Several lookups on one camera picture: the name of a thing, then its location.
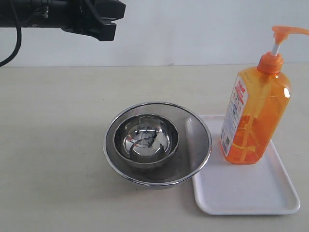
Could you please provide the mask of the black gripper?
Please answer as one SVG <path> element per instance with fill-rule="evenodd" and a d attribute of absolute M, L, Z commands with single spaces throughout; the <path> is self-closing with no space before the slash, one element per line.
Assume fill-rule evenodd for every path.
<path fill-rule="evenodd" d="M 44 0 L 43 27 L 113 41 L 126 5 L 119 0 Z"/>

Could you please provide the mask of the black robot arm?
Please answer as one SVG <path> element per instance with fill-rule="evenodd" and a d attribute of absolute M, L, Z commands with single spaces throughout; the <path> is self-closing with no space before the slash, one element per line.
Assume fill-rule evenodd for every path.
<path fill-rule="evenodd" d="M 68 33 L 113 41 L 115 21 L 124 18 L 126 5 L 119 0 L 2 0 L 0 26 L 54 28 Z"/>

